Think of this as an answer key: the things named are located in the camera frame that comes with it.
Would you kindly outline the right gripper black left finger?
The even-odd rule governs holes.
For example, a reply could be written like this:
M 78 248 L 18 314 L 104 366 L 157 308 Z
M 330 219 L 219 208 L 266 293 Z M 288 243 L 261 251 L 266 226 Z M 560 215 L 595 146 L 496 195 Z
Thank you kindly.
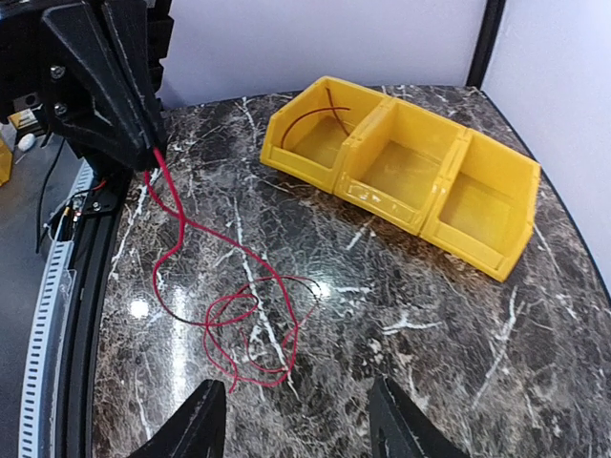
M 224 383 L 204 380 L 144 445 L 137 457 L 222 457 L 226 427 Z

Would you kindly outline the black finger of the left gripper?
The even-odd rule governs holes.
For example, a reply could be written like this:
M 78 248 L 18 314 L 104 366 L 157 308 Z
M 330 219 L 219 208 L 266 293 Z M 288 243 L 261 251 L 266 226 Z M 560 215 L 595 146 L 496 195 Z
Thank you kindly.
M 145 150 L 162 150 L 167 134 L 149 71 L 146 2 L 105 1 L 102 10 Z
M 145 150 L 103 4 L 64 4 L 40 18 L 40 98 L 52 130 L 82 155 L 132 170 L 157 166 Z

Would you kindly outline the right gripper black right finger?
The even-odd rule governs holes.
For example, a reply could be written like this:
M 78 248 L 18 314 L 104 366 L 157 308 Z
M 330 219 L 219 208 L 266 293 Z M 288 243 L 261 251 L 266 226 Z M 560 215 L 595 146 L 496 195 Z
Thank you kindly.
M 373 383 L 369 432 L 373 457 L 468 457 L 390 377 L 378 376 Z

